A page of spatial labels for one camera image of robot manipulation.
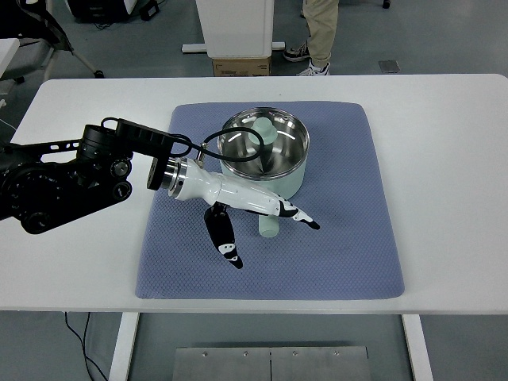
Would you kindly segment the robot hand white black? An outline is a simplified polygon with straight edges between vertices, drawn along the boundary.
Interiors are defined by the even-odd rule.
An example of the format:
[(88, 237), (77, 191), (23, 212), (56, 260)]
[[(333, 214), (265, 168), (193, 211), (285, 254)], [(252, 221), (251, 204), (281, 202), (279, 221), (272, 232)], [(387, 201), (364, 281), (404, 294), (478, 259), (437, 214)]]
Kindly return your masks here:
[(237, 252), (228, 207), (264, 216), (291, 218), (311, 229), (320, 228), (313, 218), (290, 201), (255, 183), (208, 172), (193, 160), (181, 160), (178, 167), (168, 194), (179, 201), (200, 198), (209, 205), (204, 221), (210, 239), (216, 250), (237, 269), (243, 267), (243, 262)]

